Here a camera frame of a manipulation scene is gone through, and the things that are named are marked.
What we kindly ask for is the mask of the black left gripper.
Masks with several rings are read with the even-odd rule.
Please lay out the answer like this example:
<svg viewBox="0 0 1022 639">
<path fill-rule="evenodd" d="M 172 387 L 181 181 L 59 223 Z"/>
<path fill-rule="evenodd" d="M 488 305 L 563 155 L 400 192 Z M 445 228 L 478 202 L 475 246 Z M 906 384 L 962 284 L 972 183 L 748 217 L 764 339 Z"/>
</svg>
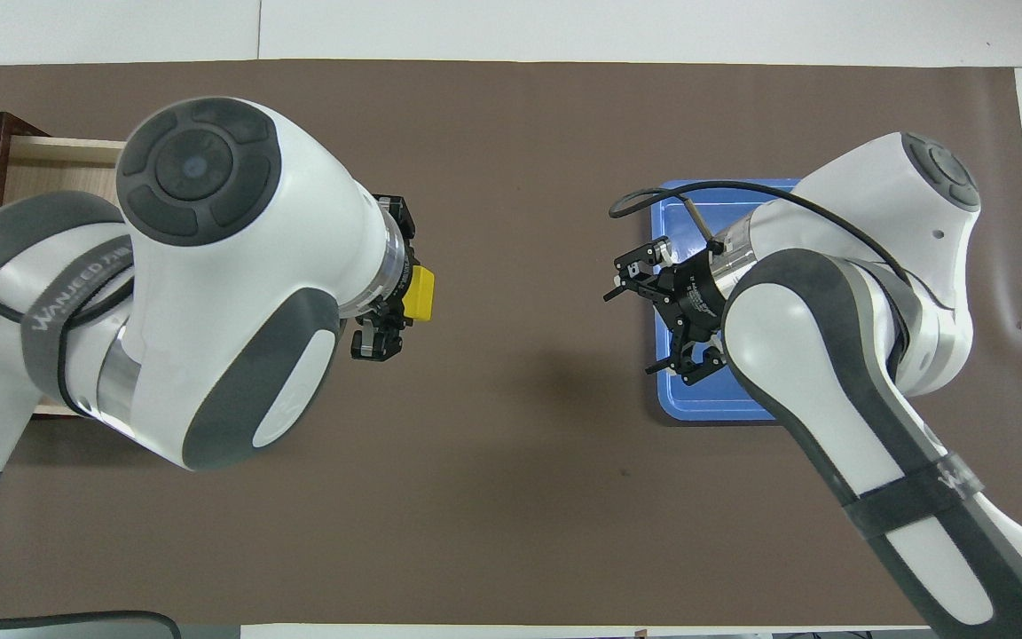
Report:
<svg viewBox="0 0 1022 639">
<path fill-rule="evenodd" d="M 387 231 L 384 264 L 400 267 L 397 282 L 382 292 L 382 304 L 375 304 L 365 314 L 357 316 L 358 328 L 353 333 L 351 356 L 355 360 L 386 361 L 401 352 L 401 333 L 406 328 L 406 318 L 397 308 L 403 309 L 403 298 L 413 282 L 413 238 L 415 223 L 408 203 L 401 195 L 375 194 L 386 218 Z"/>
</svg>

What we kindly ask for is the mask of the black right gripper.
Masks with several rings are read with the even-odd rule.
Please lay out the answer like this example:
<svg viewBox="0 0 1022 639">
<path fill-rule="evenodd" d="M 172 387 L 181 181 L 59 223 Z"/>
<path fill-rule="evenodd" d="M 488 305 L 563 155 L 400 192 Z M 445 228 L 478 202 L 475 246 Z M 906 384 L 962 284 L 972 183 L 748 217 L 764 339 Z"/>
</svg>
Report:
<svg viewBox="0 0 1022 639">
<path fill-rule="evenodd" d="M 692 256 L 673 265 L 668 236 L 657 236 L 612 260 L 613 288 L 603 296 L 611 302 L 625 291 L 657 303 L 657 312 L 669 333 L 668 352 L 645 367 L 646 374 L 668 371 L 687 387 L 727 366 L 718 345 L 726 296 L 715 284 L 709 256 Z"/>
</svg>

